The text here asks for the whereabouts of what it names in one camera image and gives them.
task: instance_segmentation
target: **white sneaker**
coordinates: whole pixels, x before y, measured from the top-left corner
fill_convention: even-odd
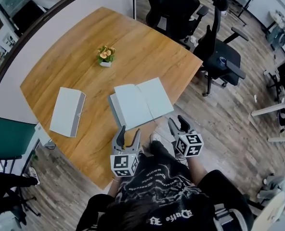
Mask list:
[[[36,178],[37,181],[38,181],[37,185],[40,185],[40,180],[38,178],[37,172],[36,172],[36,170],[33,167],[29,167],[29,176],[33,177],[33,178]]]
[[[162,142],[161,136],[158,133],[153,132],[150,135],[150,142],[152,143],[152,141],[160,141],[160,142]]]

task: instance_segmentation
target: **wooden table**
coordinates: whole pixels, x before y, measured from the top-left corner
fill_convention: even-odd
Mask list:
[[[116,49],[110,68],[96,60],[102,45]],[[166,36],[131,18],[99,8],[64,34],[39,60],[21,85],[35,116],[67,158],[100,188],[112,179],[111,140],[117,125],[108,96],[114,87],[159,77],[172,104],[191,81],[202,61]],[[86,96],[75,138],[49,130],[60,87]],[[156,124],[140,127],[145,142]],[[136,129],[126,133],[132,140]]]

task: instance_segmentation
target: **black office chair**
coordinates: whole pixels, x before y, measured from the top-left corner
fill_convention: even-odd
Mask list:
[[[278,68],[279,79],[276,75],[272,75],[269,73],[270,78],[274,82],[273,85],[267,86],[267,89],[275,87],[276,90],[276,98],[274,99],[275,102],[280,103],[279,95],[282,93],[282,87],[285,88],[285,63],[280,65]]]
[[[229,42],[241,36],[246,41],[248,37],[232,27],[234,32],[224,42],[216,39],[217,32],[220,29],[220,16],[221,11],[225,11],[228,8],[228,0],[213,0],[215,6],[214,23],[212,30],[210,25],[207,26],[206,34],[198,41],[198,46],[194,50],[194,54],[203,61],[203,67],[200,71],[207,71],[208,75],[208,89],[203,93],[206,97],[210,94],[212,79],[222,79],[224,83],[222,86],[225,88],[227,83],[231,83],[236,86],[239,78],[245,79],[245,73],[240,69],[241,56],[240,54],[227,45]]]
[[[202,6],[198,12],[198,18],[190,21],[191,15],[198,9],[199,0],[149,0],[151,10],[147,14],[147,25],[182,44],[186,45],[188,36],[193,35],[202,17],[208,12],[208,7]],[[161,17],[167,19],[166,30],[158,26]]]

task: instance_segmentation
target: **desk leg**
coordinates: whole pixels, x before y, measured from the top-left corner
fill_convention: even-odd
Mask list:
[[[266,113],[269,113],[269,112],[272,112],[272,111],[276,111],[276,110],[280,110],[280,109],[284,109],[285,108],[285,103],[279,103],[279,104],[276,104],[276,105],[273,105],[273,106],[270,106],[270,107],[267,107],[267,108],[264,108],[264,109],[261,109],[261,110],[256,110],[256,111],[253,111],[251,113],[252,116],[259,116],[259,115],[262,115],[262,114],[266,114]]]
[[[136,20],[136,0],[133,0],[133,19]]]
[[[285,142],[285,137],[268,138],[268,142]]]
[[[265,70],[263,72],[264,75],[268,75],[269,73],[274,75],[276,74],[276,70],[277,68],[279,68],[281,65],[283,65],[285,63],[285,60],[282,60],[280,63],[278,63],[277,65],[275,65],[273,68],[269,69],[269,70]]]

